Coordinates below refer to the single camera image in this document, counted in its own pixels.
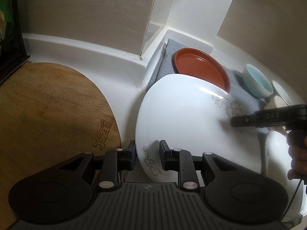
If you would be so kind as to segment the person's right hand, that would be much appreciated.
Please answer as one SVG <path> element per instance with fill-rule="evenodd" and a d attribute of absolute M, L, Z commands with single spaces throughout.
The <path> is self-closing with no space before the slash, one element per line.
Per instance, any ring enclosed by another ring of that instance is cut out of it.
<path fill-rule="evenodd" d="M 290 131 L 287 137 L 289 145 L 288 153 L 291 160 L 291 168 L 288 171 L 288 179 L 299 179 L 306 176 L 306 136 L 302 131 Z"/>

